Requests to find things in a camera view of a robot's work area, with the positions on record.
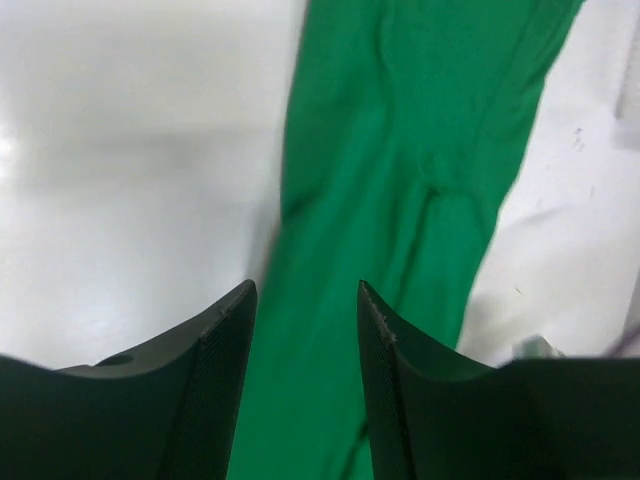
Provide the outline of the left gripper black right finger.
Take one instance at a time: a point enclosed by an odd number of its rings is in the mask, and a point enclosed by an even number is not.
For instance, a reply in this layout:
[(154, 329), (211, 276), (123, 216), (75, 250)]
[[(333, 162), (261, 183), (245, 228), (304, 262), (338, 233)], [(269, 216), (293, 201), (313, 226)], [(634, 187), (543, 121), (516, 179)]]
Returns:
[(367, 283), (357, 329), (378, 479), (635, 479), (635, 359), (492, 368), (396, 314)]

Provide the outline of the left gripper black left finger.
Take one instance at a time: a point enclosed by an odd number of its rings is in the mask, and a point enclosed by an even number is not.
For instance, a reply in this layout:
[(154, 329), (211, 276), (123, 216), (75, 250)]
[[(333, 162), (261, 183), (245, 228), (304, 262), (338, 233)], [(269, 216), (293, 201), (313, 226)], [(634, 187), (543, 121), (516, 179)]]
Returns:
[(244, 281), (96, 365), (1, 360), (5, 479), (223, 479), (257, 304)]

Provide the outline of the green t shirt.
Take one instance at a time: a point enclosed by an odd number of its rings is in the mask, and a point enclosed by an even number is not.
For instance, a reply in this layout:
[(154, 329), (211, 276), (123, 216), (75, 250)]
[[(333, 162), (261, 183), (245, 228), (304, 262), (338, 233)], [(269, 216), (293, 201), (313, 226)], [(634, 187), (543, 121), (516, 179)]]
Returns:
[(372, 475), (356, 297), (455, 346), (577, 1), (312, 1), (228, 475)]

